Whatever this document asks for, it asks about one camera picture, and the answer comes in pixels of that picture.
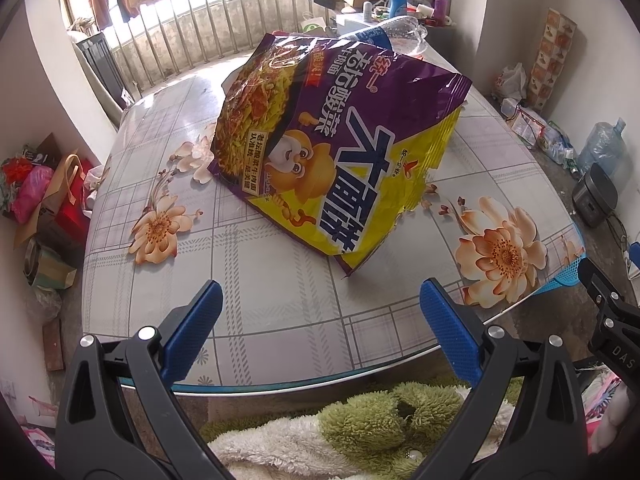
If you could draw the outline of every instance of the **cartoon character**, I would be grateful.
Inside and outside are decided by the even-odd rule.
[[[289,205],[280,196],[293,190],[300,203],[327,194],[335,180],[335,163],[330,155],[331,145],[320,142],[315,146],[301,130],[287,130],[271,153],[265,158],[264,171],[269,174],[271,187],[276,190],[275,203],[293,225],[316,219],[298,210],[300,218],[293,215]]]

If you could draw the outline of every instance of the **white wall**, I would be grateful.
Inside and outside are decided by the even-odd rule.
[[[556,122],[579,151],[599,121],[626,121],[623,138],[638,160],[640,153],[640,34],[619,0],[542,0],[538,30],[547,7],[577,23],[566,65],[543,115]],[[630,238],[640,231],[640,164],[627,186],[618,213]]]
[[[58,0],[25,0],[33,44],[49,83],[94,160],[105,162],[116,131],[82,72]]]
[[[450,7],[449,15],[457,27],[452,53],[453,65],[472,78],[482,35],[486,0],[451,0]]]
[[[529,63],[531,45],[538,45],[541,0],[486,0],[482,34],[471,79],[484,94],[505,66]]]
[[[25,142],[37,144],[54,131],[68,150],[78,146],[78,133],[51,90],[31,41],[27,15],[21,7],[0,40],[0,159],[14,155]],[[15,225],[0,217],[0,378],[15,385],[15,413],[34,424],[38,417],[28,396],[49,402],[42,328],[28,316],[33,293],[22,275],[24,248],[14,251]]]

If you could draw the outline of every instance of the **blue gripper pad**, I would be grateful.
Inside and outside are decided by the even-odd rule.
[[[164,344],[162,354],[162,382],[171,386],[183,380],[196,360],[218,316],[222,312],[222,288],[217,282],[209,280],[187,306],[174,308],[160,329],[167,323],[171,325],[171,316],[184,316],[173,334]]]
[[[475,388],[482,377],[478,343],[430,280],[420,288],[420,309],[457,377]]]
[[[640,243],[633,242],[629,246],[629,259],[640,269]]]

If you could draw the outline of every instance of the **metal screw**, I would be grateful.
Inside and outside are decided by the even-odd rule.
[[[138,330],[138,337],[143,341],[147,341],[156,335],[156,329],[152,326],[143,326]]]
[[[83,346],[83,347],[91,346],[92,344],[94,344],[94,341],[95,341],[94,336],[92,336],[91,334],[87,334],[80,340],[80,346]]]
[[[504,337],[504,329],[501,326],[490,326],[487,332],[489,333],[489,336],[493,337],[494,339],[502,339]]]
[[[553,345],[553,346],[562,346],[562,338],[559,335],[550,335],[549,336],[549,342]]]

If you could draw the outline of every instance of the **plastic bag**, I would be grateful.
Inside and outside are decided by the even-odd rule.
[[[31,217],[31,213],[44,197],[52,176],[53,170],[48,166],[35,166],[24,179],[18,196],[11,204],[11,211],[14,212],[18,223],[24,224]]]
[[[520,101],[527,97],[527,74],[522,63],[507,66],[495,79],[492,96],[497,99],[513,98]]]
[[[38,308],[31,302],[27,302],[30,313],[43,324],[54,319],[62,308],[62,298],[60,293],[52,288],[42,288],[40,286],[31,287],[38,300]]]
[[[267,34],[226,93],[209,171],[349,274],[420,202],[470,86],[361,41]]]
[[[96,166],[95,168],[91,168],[86,172],[86,177],[84,178],[84,187],[89,190],[89,192],[94,189],[98,189],[100,183],[102,182],[102,172],[104,171],[104,165]]]

